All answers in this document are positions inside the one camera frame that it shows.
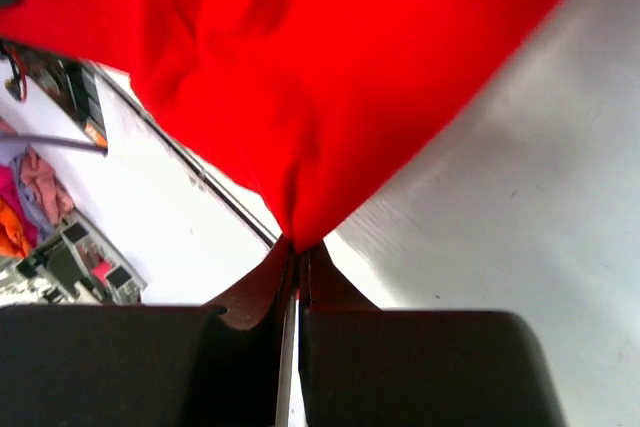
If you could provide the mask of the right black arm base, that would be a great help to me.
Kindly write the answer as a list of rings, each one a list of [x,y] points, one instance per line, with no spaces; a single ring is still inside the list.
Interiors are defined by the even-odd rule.
[[[108,152],[107,132],[94,74],[73,61],[6,39],[1,40],[1,60],[10,73],[1,81],[18,103],[29,99],[29,82],[43,91],[95,144],[89,151]]]

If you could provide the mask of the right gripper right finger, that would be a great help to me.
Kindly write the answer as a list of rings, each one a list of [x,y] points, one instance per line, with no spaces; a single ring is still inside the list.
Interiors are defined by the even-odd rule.
[[[311,426],[561,426],[541,345],[505,311],[383,310],[301,255],[299,372]]]

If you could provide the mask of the red t shirt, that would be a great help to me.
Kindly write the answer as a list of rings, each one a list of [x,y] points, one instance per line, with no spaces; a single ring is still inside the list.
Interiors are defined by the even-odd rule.
[[[3,37],[125,71],[172,137],[318,243],[560,0],[17,0]]]

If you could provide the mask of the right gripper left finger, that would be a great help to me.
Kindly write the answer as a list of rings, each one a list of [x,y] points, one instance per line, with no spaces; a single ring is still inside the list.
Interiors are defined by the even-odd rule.
[[[5,426],[284,426],[294,252],[204,305],[1,311]]]

